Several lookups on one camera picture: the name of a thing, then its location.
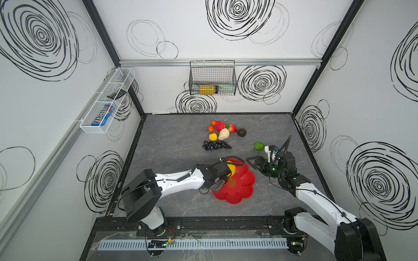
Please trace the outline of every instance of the metal rail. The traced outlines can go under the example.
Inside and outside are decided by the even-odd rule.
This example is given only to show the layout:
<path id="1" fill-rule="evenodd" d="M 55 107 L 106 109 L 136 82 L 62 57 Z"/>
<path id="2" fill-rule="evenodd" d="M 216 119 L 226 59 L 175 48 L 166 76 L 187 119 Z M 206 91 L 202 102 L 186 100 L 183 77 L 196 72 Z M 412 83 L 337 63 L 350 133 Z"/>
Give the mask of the metal rail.
<path id="1" fill-rule="evenodd" d="M 126 59 L 120 60 L 121 67 L 149 66 L 190 66 L 190 61 L 205 61 L 205 66 L 221 66 L 222 61 L 235 61 L 235 66 L 264 65 L 315 65 L 320 66 L 320 58 L 257 58 L 257 59 Z"/>

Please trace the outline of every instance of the red plate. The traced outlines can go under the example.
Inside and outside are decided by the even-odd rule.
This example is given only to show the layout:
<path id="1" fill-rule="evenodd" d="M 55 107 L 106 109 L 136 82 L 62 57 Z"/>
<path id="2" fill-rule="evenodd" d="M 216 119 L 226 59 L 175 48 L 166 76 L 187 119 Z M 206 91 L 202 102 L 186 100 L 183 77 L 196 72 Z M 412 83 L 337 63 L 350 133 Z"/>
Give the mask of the red plate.
<path id="1" fill-rule="evenodd" d="M 227 159 L 233 163 L 241 163 L 234 159 Z M 250 198 L 254 192 L 252 185 L 255 183 L 254 174 L 248 170 L 248 165 L 236 166 L 235 174 L 228 178 L 221 190 L 216 193 L 212 191 L 213 196 L 219 200 L 226 200 L 229 204 L 239 204 L 243 199 Z"/>

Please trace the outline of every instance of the green fruit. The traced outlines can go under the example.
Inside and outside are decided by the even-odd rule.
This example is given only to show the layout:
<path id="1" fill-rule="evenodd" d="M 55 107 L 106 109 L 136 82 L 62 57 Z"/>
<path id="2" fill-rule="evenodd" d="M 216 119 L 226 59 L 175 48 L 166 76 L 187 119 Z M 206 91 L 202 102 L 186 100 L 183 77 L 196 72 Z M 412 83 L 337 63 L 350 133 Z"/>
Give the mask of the green fruit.
<path id="1" fill-rule="evenodd" d="M 254 149 L 263 150 L 264 149 L 264 144 L 262 142 L 257 142 L 256 144 L 254 144 Z"/>

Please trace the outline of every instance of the black swirl pattern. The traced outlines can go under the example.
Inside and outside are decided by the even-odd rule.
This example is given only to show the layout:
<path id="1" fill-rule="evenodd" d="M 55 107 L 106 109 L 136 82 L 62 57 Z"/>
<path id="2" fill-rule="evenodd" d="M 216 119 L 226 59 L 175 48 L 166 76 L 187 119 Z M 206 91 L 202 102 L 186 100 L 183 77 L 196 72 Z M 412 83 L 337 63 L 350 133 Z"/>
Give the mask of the black swirl pattern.
<path id="1" fill-rule="evenodd" d="M 275 0 L 206 0 L 212 30 L 226 40 L 247 38 L 271 16 Z"/>
<path id="2" fill-rule="evenodd" d="M 356 150 L 361 152 L 357 142 L 349 136 L 340 135 L 331 141 L 331 145 L 329 146 L 331 160 L 334 166 L 341 173 L 346 175 L 353 174 L 352 172 L 347 173 L 347 161 L 350 157 L 350 154 Z"/>
<path id="3" fill-rule="evenodd" d="M 19 161 L 18 166 L 13 162 L 16 159 Z M 9 147 L 0 151 L 0 203 L 5 191 L 20 188 L 29 182 L 35 167 L 35 157 L 26 147 Z"/>
<path id="4" fill-rule="evenodd" d="M 177 46 L 166 41 L 161 27 L 154 21 L 135 20 L 131 22 L 126 29 L 126 37 L 132 49 L 142 55 L 159 56 L 162 59 L 176 59 L 178 56 Z"/>
<path id="5" fill-rule="evenodd" d="M 95 31 L 81 15 L 74 12 L 67 12 L 67 15 L 76 30 L 79 42 L 79 56 L 77 60 L 84 64 L 93 62 L 97 55 Z"/>
<path id="6" fill-rule="evenodd" d="M 328 26 L 326 26 L 324 29 L 322 29 L 314 38 L 311 44 L 311 53 L 318 57 L 322 58 L 324 56 L 325 50 L 328 48 L 329 43 L 331 42 L 335 32 L 337 31 L 339 25 L 341 24 L 341 21 L 334 22 Z M 351 24 L 349 28 L 347 29 L 347 32 L 341 39 L 338 47 L 347 47 L 348 43 L 350 42 L 351 36 L 354 32 L 354 25 Z M 332 57 L 337 57 L 341 55 L 344 52 L 344 49 L 338 48 L 333 53 Z"/>
<path id="7" fill-rule="evenodd" d="M 269 45 L 279 40 L 289 27 L 289 11 L 279 3 L 270 3 L 273 6 L 270 18 L 257 32 L 251 34 L 249 39 L 259 45 Z"/>
<path id="8" fill-rule="evenodd" d="M 307 106 L 299 117 L 301 130 L 309 147 L 314 153 L 322 148 L 326 138 L 325 119 L 327 118 L 329 111 L 325 114 L 319 108 L 319 104 L 324 101 L 328 104 L 326 100 L 320 100 L 317 106 Z"/>
<path id="9" fill-rule="evenodd" d="M 392 56 L 390 78 L 393 87 L 406 98 L 418 101 L 418 22 L 409 30 Z"/>
<path id="10" fill-rule="evenodd" d="M 248 66 L 238 77 L 238 91 L 250 101 L 276 103 L 286 84 L 283 66 Z"/>
<path id="11" fill-rule="evenodd" d="M 130 88 L 132 88 L 136 94 L 139 93 L 138 82 L 135 79 L 133 79 Z M 133 104 L 131 97 L 129 96 L 129 94 L 125 94 L 125 98 L 123 99 L 122 103 L 119 106 L 119 109 L 115 114 L 115 120 L 125 121 L 132 113 L 133 109 L 135 109 L 135 105 Z"/>
<path id="12" fill-rule="evenodd" d="M 395 230 L 418 224 L 418 164 L 386 142 L 367 142 L 347 161 L 348 185 L 366 214 Z"/>
<path id="13" fill-rule="evenodd" d="M 190 95 L 186 90 L 177 96 L 176 109 L 178 113 L 214 113 L 217 103 L 211 95 Z"/>
<path id="14" fill-rule="evenodd" d="M 0 2 L 0 53 L 22 72 L 42 81 L 68 79 L 77 66 L 79 44 L 57 0 Z"/>
<path id="15" fill-rule="evenodd" d="M 88 169 L 80 169 L 80 164 L 87 165 Z M 98 158 L 87 155 L 78 163 L 76 176 L 78 181 L 84 183 L 84 200 L 91 211 L 106 212 L 122 168 L 122 158 L 111 150 L 104 152 Z"/>

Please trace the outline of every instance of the wall shelf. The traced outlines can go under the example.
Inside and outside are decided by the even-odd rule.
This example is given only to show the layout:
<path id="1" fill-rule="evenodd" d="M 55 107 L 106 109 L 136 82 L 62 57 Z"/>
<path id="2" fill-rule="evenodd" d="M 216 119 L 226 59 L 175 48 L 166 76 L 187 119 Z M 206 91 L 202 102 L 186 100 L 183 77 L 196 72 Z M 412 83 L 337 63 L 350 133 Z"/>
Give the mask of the wall shelf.
<path id="1" fill-rule="evenodd" d="M 108 80 L 105 88 L 99 94 L 93 106 L 80 124 L 80 128 L 85 133 L 105 134 L 107 132 L 120 105 L 126 99 L 126 96 L 129 95 L 127 92 L 134 77 L 135 73 L 132 68 L 115 69 L 113 76 Z M 108 97 L 112 94 L 116 94 L 117 96 L 118 94 L 123 93 L 123 91 L 126 93 L 119 99 L 116 99 L 116 97 L 113 99 Z"/>

